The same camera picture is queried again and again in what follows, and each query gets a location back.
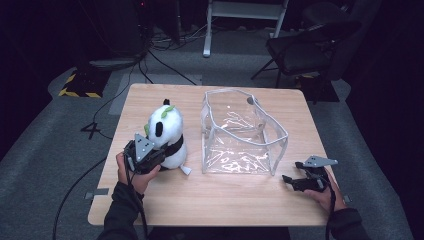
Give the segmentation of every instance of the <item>hand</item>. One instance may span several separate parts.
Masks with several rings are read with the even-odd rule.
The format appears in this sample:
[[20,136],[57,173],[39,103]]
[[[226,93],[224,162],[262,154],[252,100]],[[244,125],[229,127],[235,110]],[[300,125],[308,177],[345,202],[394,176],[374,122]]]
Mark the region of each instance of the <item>hand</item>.
[[[344,208],[347,208],[345,202],[343,201],[342,193],[340,192],[339,187],[334,182],[333,177],[331,174],[327,171],[328,179],[330,180],[331,187],[333,187],[334,193],[336,194],[336,203],[334,205],[334,211],[341,210]],[[322,208],[324,208],[328,213],[330,213],[331,209],[331,192],[330,188],[327,187],[324,192],[317,192],[314,190],[305,190],[303,191],[306,195],[314,199],[317,203],[321,205]]]
[[[118,180],[128,185],[127,181],[127,173],[125,170],[125,162],[124,162],[124,154],[121,152],[118,155],[116,155],[116,162],[118,163]],[[160,169],[160,165],[157,165],[155,168],[152,169],[148,174],[135,174],[130,171],[130,178],[132,178],[132,185],[134,186],[134,189],[139,193],[143,194],[144,191],[146,191],[147,185],[149,184],[149,181],[155,178],[158,175]]]

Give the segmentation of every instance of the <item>clear plastic bag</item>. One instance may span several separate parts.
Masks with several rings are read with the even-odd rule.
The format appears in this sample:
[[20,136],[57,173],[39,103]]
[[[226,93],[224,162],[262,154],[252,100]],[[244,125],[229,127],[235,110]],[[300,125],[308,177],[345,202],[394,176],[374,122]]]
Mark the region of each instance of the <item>clear plastic bag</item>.
[[288,133],[238,89],[205,92],[201,112],[203,173],[274,175],[288,144]]

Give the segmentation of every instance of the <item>table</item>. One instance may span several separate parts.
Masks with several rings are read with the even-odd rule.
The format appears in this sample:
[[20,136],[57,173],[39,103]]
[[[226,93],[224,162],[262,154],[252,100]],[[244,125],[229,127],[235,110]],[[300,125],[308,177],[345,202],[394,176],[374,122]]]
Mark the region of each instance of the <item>table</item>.
[[304,178],[295,161],[311,155],[326,157],[305,98],[299,90],[238,88],[255,95],[262,107],[289,133],[289,144],[275,176],[254,174],[202,174],[200,111],[205,91],[217,86],[133,84],[119,120],[98,188],[88,215],[93,225],[103,225],[117,182],[115,155],[135,132],[143,133],[150,114],[169,98],[184,117],[188,156],[180,169],[160,172],[145,193],[144,207],[151,226],[321,226],[327,215],[315,201],[294,192],[281,175]]
[[289,0],[284,0],[283,4],[260,4],[209,0],[203,56],[209,57],[211,55],[212,16],[277,20],[277,25],[271,37],[278,37],[288,2]]

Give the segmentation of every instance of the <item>black sleeve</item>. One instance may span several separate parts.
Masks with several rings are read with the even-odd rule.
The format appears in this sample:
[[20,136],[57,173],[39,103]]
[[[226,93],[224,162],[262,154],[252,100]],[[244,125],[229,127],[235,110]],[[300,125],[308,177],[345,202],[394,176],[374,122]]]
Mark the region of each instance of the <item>black sleeve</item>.
[[356,209],[345,208],[334,212],[328,224],[331,234],[337,240],[370,239],[362,226],[362,218]]
[[118,182],[112,194],[113,202],[106,214],[103,232],[97,239],[138,239],[134,229],[139,209],[133,190]]

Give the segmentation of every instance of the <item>panda plush toy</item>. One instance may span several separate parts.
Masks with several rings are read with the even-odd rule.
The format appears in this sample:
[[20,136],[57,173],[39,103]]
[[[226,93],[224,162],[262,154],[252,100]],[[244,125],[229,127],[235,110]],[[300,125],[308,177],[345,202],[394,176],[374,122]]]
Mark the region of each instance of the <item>panda plush toy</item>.
[[161,171],[180,168],[186,175],[191,169],[184,166],[187,158],[187,146],[183,137],[183,117],[178,109],[170,105],[169,99],[156,109],[144,126],[146,138],[159,150],[165,144],[165,160],[161,163]]

